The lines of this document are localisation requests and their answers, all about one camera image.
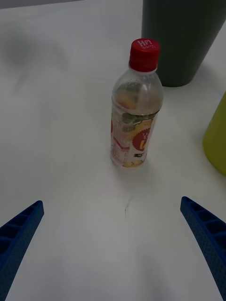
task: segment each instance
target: bottle label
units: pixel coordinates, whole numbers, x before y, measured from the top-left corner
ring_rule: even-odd
[[[157,113],[132,115],[112,107],[111,156],[124,167],[141,165],[147,156],[147,146]]]

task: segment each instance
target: bottle cap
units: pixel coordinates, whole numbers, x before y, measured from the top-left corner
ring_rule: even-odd
[[[137,39],[132,42],[129,66],[139,72],[154,71],[158,65],[160,46],[151,39]]]

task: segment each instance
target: plastic bottle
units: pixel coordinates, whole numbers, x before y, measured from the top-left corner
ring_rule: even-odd
[[[163,88],[155,73],[159,51],[159,44],[154,40],[133,41],[129,69],[113,88],[111,159],[123,167],[139,166],[147,156],[163,100]]]

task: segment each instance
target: yellow cup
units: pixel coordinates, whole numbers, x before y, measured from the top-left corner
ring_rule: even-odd
[[[208,160],[226,175],[226,92],[206,130],[203,147]]]

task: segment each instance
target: white surface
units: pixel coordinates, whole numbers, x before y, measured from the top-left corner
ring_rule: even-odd
[[[7,301],[222,300],[179,209],[187,195],[226,221],[226,179],[202,150],[226,88],[226,27],[192,83],[165,89],[147,164],[117,169],[111,90],[141,5],[0,11],[0,222],[45,208]]]

